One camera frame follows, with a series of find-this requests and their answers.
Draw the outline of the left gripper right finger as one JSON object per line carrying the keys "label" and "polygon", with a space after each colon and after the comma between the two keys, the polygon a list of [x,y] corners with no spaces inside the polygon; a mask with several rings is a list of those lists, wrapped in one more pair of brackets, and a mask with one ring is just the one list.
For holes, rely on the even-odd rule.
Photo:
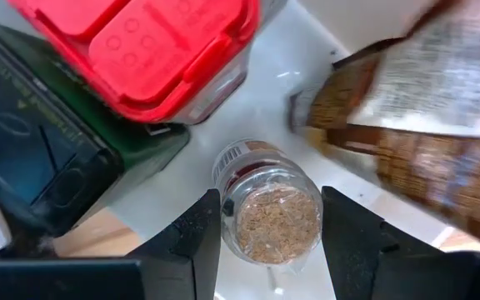
{"label": "left gripper right finger", "polygon": [[480,252],[443,252],[333,187],[322,245],[338,299],[480,300]]}

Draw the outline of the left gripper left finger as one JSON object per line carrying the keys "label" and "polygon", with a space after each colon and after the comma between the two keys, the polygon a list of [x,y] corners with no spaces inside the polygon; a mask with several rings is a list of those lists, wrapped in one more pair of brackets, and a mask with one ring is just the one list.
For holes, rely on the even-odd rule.
{"label": "left gripper left finger", "polygon": [[123,257],[0,259],[0,300],[178,300],[214,296],[220,193],[209,189]]}

